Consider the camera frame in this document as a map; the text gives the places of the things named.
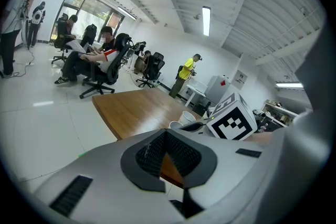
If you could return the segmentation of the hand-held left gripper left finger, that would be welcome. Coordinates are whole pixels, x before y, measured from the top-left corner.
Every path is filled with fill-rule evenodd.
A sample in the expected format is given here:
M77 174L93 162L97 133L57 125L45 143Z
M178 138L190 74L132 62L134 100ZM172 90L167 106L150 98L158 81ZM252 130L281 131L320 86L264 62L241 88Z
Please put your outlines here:
M148 138L154 131L96 147L63 167L34 192L47 206L58 198L77 176L91 179L88 189L66 222L80 224L176 224L183 215L165 192L138 188L123 174L120 160L130 146Z

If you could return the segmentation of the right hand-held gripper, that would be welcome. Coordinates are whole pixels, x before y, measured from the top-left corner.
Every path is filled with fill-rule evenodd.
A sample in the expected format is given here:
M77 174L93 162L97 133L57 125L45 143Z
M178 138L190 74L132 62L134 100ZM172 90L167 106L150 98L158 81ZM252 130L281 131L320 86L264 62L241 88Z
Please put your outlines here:
M217 138L242 141L257 130L252 110L243 97L234 92L214 107L206 123L192 122L181 128L187 132L203 132L204 125Z

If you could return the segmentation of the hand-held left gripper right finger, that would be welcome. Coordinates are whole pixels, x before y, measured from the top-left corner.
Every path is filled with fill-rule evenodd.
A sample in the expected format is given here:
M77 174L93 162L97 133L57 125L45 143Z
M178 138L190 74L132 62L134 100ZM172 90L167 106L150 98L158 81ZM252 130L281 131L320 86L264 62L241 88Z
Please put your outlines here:
M238 152L241 148L263 151L253 142L168 129L166 152L184 188L184 211L179 212L169 202L169 219L257 220L265 174L256 163L262 158L242 155Z

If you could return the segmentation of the person's right forearm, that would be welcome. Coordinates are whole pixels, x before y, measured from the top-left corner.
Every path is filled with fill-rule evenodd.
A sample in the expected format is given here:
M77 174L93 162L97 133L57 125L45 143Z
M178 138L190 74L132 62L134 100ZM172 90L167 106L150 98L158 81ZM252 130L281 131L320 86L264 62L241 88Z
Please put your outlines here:
M253 142L260 145L267 145L271 141L272 132L254 133L245 139L245 142Z

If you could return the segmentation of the black bag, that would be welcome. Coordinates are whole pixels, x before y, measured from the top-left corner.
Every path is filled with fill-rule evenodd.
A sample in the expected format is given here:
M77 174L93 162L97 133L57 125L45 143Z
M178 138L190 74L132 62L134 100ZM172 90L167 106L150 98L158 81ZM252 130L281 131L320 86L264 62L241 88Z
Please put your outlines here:
M194 105L193 111L198 114L199 116L203 116L207 114L208 108L211 106L211 101L206 103L199 102L198 104Z

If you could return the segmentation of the white desk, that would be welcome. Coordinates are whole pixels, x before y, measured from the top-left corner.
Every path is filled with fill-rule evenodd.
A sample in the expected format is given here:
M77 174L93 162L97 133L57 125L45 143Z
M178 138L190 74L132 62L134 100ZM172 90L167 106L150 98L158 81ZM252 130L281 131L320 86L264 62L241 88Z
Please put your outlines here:
M207 89L207 86L204 85L203 83L200 83L200 82L192 82L192 83L188 83L188 84L186 85L186 87L187 87L189 90L192 91L191 96L188 98L188 100L187 100L187 102L186 102L186 104L185 104L186 107L190 104L190 102L192 101L192 99L193 99L196 95L199 95L199 96L201 96L201 97L203 97L203 98L206 97L206 95L205 95L205 91L206 91L206 89Z

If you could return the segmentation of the grey metal cabinet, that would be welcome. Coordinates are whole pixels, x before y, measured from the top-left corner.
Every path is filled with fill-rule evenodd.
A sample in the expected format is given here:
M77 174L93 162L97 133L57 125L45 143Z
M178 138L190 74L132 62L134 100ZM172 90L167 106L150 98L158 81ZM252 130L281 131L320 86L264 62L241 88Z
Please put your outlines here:
M230 82L225 76L212 76L205 91L205 98L211 104L217 104L226 93Z

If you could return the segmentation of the cluttered white shelf rack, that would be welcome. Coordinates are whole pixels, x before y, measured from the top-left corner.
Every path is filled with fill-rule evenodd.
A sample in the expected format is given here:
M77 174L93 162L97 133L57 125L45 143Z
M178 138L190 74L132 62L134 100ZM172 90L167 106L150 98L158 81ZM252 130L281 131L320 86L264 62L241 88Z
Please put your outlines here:
M265 101L262 111L266 117L262 120L261 126L266 126L266 132L288 127L298 116L298 114L283 108L281 103L271 100Z

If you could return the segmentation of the black office chair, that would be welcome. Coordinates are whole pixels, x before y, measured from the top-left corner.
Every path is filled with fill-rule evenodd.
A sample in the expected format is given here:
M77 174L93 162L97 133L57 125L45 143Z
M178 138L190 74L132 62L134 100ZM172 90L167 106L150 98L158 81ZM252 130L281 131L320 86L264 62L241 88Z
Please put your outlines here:
M85 64L85 67L79 70L79 73L85 76L82 85L91 86L90 89L80 94L80 99L94 91L101 95L104 94L104 91L115 92L115 89L110 88L109 85L116 83L122 58L131 48L131 43L131 37L128 34L121 33L117 35L113 49L95 56L80 56L80 62Z
M158 52L151 55L149 64L145 71L142 71L142 78L136 79L136 82L141 82L138 87L148 86L149 88L155 88L156 82L161 74L160 70L165 65L164 56Z
M53 56L53 59L51 61L51 65L54 64L54 62L62 60L63 62L66 61L67 57L65 56L65 53L68 53L69 50L72 48L68 45L66 45L66 42L70 41L70 35L68 34L68 25L67 25L68 15L63 14L58 20L57 20L57 37L54 41L54 47L56 49L59 49L62 53L60 56Z
M87 44L92 45L97 34L97 27L95 24L88 25L83 34L80 45L84 48Z

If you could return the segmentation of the grey mesh office chair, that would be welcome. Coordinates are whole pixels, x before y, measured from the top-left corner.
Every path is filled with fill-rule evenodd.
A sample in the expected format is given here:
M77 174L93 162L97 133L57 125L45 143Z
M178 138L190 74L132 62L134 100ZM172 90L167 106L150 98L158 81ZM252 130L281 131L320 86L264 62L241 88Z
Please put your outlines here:
M135 46L133 45L132 47L130 47L130 49L128 50L128 52L126 53L126 58L127 58L127 68L130 69L131 67L131 63L133 60L133 55L135 53Z

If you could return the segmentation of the ceiling tube light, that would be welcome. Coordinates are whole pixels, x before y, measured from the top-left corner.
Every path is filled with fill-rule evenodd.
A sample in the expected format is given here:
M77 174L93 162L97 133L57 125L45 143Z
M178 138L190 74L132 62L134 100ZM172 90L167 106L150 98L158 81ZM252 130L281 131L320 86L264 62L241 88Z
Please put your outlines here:
M303 85L300 82L277 82L276 86L279 88L302 88Z
M202 7L202 18L203 18L203 34L204 36L209 36L210 23L211 23L211 8L207 6Z
M129 16L131 19L136 20L135 16L133 16L131 13L124 10L122 7L118 6L117 9L120 10L121 12L123 12L124 14L126 14L127 16Z

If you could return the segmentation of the large glass window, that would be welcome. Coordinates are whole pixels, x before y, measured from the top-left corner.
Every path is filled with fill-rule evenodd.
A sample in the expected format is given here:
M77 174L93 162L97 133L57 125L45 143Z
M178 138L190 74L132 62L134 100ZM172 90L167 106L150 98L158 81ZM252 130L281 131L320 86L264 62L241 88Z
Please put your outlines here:
M110 26L113 35L116 35L124 15L116 9L106 5L99 0L64 0L55 19L55 23L50 35L51 40L57 37L57 22L63 15L78 17L71 33L81 39L87 26L94 24L97 27L95 42L102 43L100 30L104 26Z

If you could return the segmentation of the white wall poster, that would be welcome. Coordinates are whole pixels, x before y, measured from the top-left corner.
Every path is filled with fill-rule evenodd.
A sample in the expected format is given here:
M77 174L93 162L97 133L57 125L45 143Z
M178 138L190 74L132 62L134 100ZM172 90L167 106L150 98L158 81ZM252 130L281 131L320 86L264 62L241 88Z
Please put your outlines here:
M234 81L238 84L245 84L247 78L248 78L247 75L242 73L240 70L237 70L235 77L234 77Z

